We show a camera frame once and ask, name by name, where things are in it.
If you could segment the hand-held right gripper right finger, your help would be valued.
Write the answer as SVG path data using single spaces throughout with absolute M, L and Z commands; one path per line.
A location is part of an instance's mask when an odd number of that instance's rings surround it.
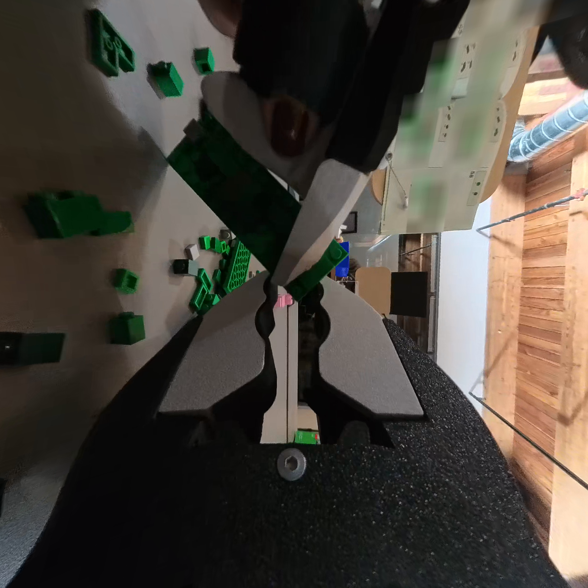
M 304 299 L 316 342 L 304 399 L 323 445 L 358 428 L 372 445 L 392 445 L 386 424 L 424 420 L 424 408 L 383 317 L 356 294 L 324 279 Z

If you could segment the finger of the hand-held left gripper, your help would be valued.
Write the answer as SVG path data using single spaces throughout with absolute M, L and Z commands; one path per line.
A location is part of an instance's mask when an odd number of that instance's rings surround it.
M 334 159 L 320 164 L 273 272 L 273 283 L 286 286 L 319 262 L 370 177 L 370 172 Z

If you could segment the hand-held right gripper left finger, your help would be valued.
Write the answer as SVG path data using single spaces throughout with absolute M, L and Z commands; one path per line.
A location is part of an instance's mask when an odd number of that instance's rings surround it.
M 277 394 L 270 344 L 277 287 L 261 272 L 204 315 L 166 390 L 159 412 L 235 422 L 259 443 Z

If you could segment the long green brick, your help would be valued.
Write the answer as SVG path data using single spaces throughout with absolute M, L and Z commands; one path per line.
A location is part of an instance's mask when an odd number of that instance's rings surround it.
M 299 302 L 310 293 L 320 281 L 326 277 L 340 262 L 348 257 L 348 251 L 342 244 L 333 240 L 327 250 L 322 254 L 310 269 L 302 272 L 296 279 L 285 286 L 290 296 Z

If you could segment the green brick baseplate assembly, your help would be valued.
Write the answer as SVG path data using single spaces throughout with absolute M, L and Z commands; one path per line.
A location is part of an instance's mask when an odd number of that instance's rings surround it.
M 288 190 L 207 107 L 167 162 L 273 275 L 301 209 Z

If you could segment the grey desk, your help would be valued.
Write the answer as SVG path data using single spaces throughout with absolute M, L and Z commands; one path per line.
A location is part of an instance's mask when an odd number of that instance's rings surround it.
M 195 48 L 238 70 L 198 1 L 1 1 L 1 331 L 65 334 L 1 368 L 1 587 L 42 532 L 103 408 L 190 318 L 173 259 L 226 226 L 165 158 L 199 118 Z M 39 190 L 81 190 L 134 231 L 39 239 Z

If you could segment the person's left hand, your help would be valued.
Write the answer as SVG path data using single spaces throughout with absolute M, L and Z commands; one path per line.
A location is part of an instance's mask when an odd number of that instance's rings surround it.
M 314 131 L 307 106 L 290 96 L 277 95 L 263 103 L 262 112 L 273 151 L 287 158 L 301 155 Z

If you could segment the tan rounded board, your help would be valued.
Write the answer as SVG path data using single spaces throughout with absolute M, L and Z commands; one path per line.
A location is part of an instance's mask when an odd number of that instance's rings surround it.
M 386 267 L 360 267 L 355 272 L 355 293 L 378 314 L 391 310 L 392 272 Z

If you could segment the black rectangular board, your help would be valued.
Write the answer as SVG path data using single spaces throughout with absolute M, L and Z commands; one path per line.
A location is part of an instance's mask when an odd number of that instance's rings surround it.
M 391 315 L 426 318 L 428 316 L 429 274 L 427 272 L 391 273 Z

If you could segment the green studded plate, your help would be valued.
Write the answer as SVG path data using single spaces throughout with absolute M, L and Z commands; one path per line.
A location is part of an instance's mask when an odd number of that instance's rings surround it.
M 239 239 L 234 239 L 221 284 L 225 294 L 231 293 L 246 282 L 250 260 L 250 250 Z

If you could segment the scattered small toy bricks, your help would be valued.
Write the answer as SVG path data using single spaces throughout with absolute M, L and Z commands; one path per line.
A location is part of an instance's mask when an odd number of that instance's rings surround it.
M 229 228 L 168 165 L 167 113 L 184 126 L 205 104 L 188 93 L 158 99 L 164 73 L 106 78 L 81 43 L 12 49 L 1 59 L 1 331 L 36 340 L 61 371 L 103 349 L 146 349 L 222 295 L 184 253 L 221 254 Z

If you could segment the green L-shaped plate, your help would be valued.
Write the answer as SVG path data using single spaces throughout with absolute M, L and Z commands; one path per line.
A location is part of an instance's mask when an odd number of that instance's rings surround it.
M 98 9 L 87 12 L 91 62 L 106 77 L 136 70 L 135 52 Z

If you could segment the silver ventilation duct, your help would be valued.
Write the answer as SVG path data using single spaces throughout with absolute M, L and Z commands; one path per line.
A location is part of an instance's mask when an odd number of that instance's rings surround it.
M 529 130 L 522 120 L 515 123 L 507 162 L 525 164 L 567 139 L 587 124 L 587 90 Z

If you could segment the thin black ceiling rail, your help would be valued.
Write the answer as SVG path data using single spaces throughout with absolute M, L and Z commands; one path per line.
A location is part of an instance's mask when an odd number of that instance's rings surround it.
M 560 471 L 562 471 L 565 475 L 567 475 L 570 479 L 575 481 L 578 485 L 580 485 L 583 489 L 587 490 L 587 482 L 584 481 L 578 474 L 574 473 L 569 467 L 564 465 L 560 460 L 556 459 L 554 455 L 550 454 L 546 450 L 544 450 L 538 443 L 536 443 L 533 439 L 531 439 L 528 435 L 524 432 L 519 430 L 513 423 L 509 422 L 505 417 L 503 417 L 499 412 L 495 409 L 491 408 L 480 396 L 472 393 L 467 392 L 466 394 L 474 401 L 478 402 L 482 407 L 484 407 L 487 411 L 489 411 L 492 415 L 494 415 L 500 422 L 505 424 L 510 430 L 516 433 L 519 437 L 525 440 L 529 445 L 531 445 L 534 449 L 536 449 L 540 454 L 549 460 L 552 464 L 554 464 Z
M 476 228 L 475 231 L 480 233 L 482 231 L 489 230 L 489 229 L 494 228 L 496 226 L 500 226 L 501 224 L 508 224 L 508 223 L 514 222 L 520 218 L 528 217 L 529 215 L 532 215 L 532 214 L 535 214 L 538 212 L 542 212 L 544 210 L 551 210 L 553 208 L 564 206 L 564 205 L 570 203 L 571 201 L 582 201 L 586 198 L 586 196 L 587 196 L 587 189 L 580 190 L 580 191 L 578 191 L 572 195 L 569 195 L 565 198 L 561 198 L 556 201 L 548 202 L 548 203 L 545 203 L 544 205 L 541 205 L 541 206 L 538 206 L 538 207 L 535 207 L 535 208 L 532 208 L 529 210 L 525 210 L 523 212 L 517 213 L 517 214 L 512 215 L 510 217 L 506 217 L 501 220 L 498 220 L 496 222 L 492 222 L 490 224 L 480 226 L 480 227 Z

